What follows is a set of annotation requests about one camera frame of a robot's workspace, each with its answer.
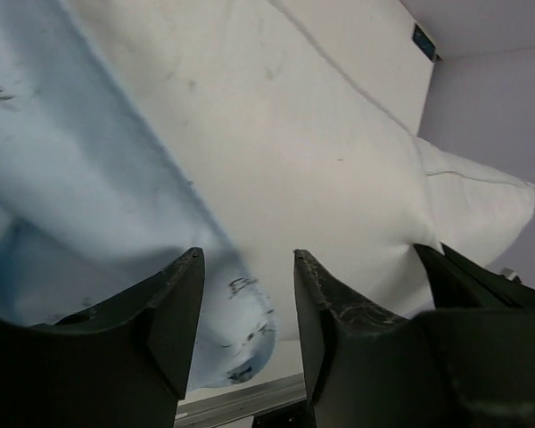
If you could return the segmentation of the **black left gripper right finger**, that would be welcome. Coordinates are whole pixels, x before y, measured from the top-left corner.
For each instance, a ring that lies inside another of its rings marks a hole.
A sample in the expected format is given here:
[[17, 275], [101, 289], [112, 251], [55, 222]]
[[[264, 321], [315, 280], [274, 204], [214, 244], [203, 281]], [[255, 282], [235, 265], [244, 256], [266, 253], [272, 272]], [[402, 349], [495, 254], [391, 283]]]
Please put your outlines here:
[[535, 427], [535, 308], [404, 318], [294, 253], [308, 405], [320, 427]]

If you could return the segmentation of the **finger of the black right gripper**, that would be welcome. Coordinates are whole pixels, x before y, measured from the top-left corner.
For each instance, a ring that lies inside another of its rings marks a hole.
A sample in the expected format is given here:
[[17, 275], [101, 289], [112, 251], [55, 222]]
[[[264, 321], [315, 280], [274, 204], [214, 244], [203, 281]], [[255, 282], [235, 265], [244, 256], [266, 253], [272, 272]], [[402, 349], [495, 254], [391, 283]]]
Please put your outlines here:
[[436, 309], [502, 309], [504, 303], [446, 255], [415, 244]]
[[517, 276], [509, 279], [497, 275], [469, 260], [446, 244], [442, 244], [445, 256], [486, 292], [509, 308], [535, 308], [535, 289], [523, 284]]

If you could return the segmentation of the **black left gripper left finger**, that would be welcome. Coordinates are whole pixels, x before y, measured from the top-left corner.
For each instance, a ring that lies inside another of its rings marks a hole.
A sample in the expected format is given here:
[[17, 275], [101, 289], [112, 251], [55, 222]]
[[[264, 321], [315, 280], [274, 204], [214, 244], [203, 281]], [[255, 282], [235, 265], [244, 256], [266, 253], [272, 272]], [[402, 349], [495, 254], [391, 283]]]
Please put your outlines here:
[[54, 325], [0, 320], [0, 427], [170, 427], [187, 391], [205, 261], [155, 275]]

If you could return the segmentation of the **light blue pillowcase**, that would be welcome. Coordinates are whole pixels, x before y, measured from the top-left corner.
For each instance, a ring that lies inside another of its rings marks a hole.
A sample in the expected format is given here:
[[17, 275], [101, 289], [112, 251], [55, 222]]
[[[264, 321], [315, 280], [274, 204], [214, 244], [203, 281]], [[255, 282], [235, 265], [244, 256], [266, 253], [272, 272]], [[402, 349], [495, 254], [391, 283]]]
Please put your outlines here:
[[205, 257], [190, 390], [268, 363], [267, 295], [57, 1], [0, 1], [0, 319], [54, 324]]

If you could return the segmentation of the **white pillow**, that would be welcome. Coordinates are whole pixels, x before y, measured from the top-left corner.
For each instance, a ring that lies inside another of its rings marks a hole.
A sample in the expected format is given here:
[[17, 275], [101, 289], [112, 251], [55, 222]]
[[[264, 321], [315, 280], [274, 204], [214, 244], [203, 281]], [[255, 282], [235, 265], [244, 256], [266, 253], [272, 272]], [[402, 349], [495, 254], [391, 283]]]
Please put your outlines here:
[[431, 294], [417, 243], [480, 265], [535, 187], [416, 136], [432, 65], [395, 1], [73, 1], [110, 70], [297, 334], [292, 252], [399, 314]]

